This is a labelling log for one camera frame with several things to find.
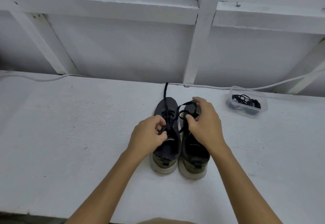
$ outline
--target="right hand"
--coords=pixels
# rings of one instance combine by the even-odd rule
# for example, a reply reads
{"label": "right hand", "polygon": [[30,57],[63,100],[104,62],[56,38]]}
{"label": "right hand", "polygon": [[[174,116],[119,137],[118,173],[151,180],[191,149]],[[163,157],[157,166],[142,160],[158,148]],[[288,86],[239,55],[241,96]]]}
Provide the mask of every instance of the right hand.
{"label": "right hand", "polygon": [[193,97],[193,100],[201,107],[201,115],[196,119],[189,114],[186,115],[189,131],[210,153],[226,148],[221,120],[212,104],[201,97]]}

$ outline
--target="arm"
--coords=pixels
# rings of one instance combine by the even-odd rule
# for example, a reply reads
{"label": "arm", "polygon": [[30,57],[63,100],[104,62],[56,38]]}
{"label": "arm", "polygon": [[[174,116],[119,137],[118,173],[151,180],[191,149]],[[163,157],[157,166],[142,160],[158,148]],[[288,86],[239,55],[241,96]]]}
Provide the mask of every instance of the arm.
{"label": "arm", "polygon": [[191,115],[186,115],[189,130],[211,154],[238,223],[281,224],[225,143],[221,121],[212,104],[200,97],[193,99],[201,107],[202,114],[197,121]]}
{"label": "arm", "polygon": [[134,128],[128,148],[66,224],[107,224],[110,222],[137,166],[167,139],[165,131],[158,135],[158,131],[164,125],[166,125],[165,120],[160,115],[156,115],[141,121]]}

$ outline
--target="hand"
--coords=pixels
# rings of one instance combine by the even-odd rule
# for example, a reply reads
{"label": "hand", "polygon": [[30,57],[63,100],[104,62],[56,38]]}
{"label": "hand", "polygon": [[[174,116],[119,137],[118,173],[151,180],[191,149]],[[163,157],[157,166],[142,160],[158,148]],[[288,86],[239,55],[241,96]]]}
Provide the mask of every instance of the hand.
{"label": "hand", "polygon": [[227,147],[222,135],[221,120],[212,104],[201,97],[193,97],[193,100],[201,107],[201,115],[196,119],[186,115],[189,131],[210,153]]}
{"label": "hand", "polygon": [[166,121],[160,115],[140,121],[131,134],[127,151],[143,160],[167,139],[166,131],[158,135],[158,131],[165,125]]}

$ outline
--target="white sole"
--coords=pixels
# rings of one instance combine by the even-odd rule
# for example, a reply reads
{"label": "white sole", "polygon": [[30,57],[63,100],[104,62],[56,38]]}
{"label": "white sole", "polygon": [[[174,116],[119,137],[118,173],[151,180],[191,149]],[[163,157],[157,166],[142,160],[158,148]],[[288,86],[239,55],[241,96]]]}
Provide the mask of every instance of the white sole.
{"label": "white sole", "polygon": [[153,155],[150,154],[149,156],[150,156],[150,166],[151,166],[151,168],[152,168],[155,172],[157,172],[157,173],[159,173],[159,174],[170,174],[170,173],[172,173],[173,171],[175,171],[176,168],[177,168],[177,164],[178,164],[177,162],[175,162],[175,164],[172,165],[172,166],[169,167],[169,168],[161,168],[161,167],[158,166],[158,165],[156,164],[156,162],[153,160]]}
{"label": "white sole", "polygon": [[206,172],[208,170],[208,165],[205,166],[204,170],[198,174],[192,174],[189,171],[186,170],[184,163],[183,163],[183,158],[180,157],[178,158],[178,169],[181,175],[183,175],[185,178],[188,179],[193,179],[193,180],[198,180],[203,178],[206,175]]}

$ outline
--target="white table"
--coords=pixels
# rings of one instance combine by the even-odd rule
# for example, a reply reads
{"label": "white table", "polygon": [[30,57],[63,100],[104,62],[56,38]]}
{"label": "white table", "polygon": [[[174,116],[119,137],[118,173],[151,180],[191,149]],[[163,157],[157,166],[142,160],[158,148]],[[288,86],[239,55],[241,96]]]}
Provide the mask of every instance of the white table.
{"label": "white table", "polygon": [[[53,75],[26,73],[38,78]],[[68,218],[151,116],[163,84],[66,77],[0,78],[0,211]],[[227,90],[168,86],[179,104],[201,96],[220,115],[225,140],[284,223],[325,220],[325,98],[267,94],[257,118],[230,111]],[[112,222],[154,217],[237,223],[211,160],[199,181],[160,176],[148,158],[132,176]]]}

